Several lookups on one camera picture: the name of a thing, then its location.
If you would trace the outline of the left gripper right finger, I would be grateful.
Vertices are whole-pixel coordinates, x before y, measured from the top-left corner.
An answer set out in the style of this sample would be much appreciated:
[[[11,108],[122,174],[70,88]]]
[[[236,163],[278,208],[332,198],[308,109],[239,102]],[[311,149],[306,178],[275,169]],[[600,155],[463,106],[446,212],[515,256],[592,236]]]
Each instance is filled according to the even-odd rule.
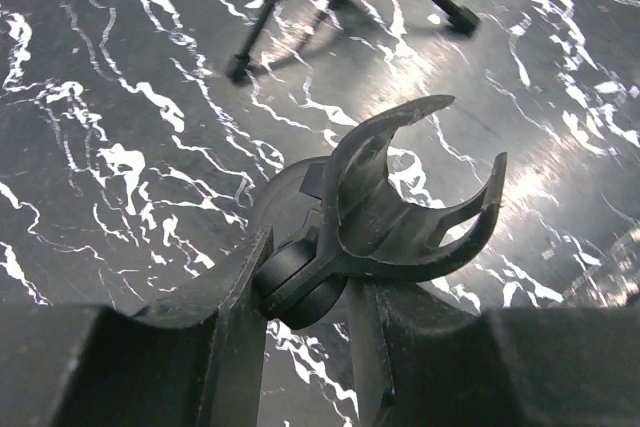
[[[353,279],[348,328],[365,426],[635,426],[639,311],[478,316],[408,283]]]

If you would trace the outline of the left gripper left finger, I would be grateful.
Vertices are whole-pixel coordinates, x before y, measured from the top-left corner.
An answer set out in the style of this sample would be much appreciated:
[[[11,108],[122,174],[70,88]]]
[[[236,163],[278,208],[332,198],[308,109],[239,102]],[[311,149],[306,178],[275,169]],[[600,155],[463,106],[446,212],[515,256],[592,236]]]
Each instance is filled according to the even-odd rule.
[[[253,426],[266,321],[252,280],[273,235],[125,315],[105,305],[1,308],[5,426]]]

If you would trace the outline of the short round-base mic stand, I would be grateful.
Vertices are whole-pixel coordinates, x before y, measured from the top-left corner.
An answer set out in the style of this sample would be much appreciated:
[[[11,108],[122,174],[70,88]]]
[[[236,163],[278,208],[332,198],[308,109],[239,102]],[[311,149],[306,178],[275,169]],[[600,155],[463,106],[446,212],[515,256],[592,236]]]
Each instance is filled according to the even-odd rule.
[[[451,207],[408,202],[389,180],[394,134],[454,100],[431,95],[389,109],[352,129],[331,155],[299,161],[265,185],[250,226],[274,234],[274,252],[254,278],[266,319],[302,329],[332,309],[350,278],[426,282],[482,251],[499,216],[506,153],[475,195]]]

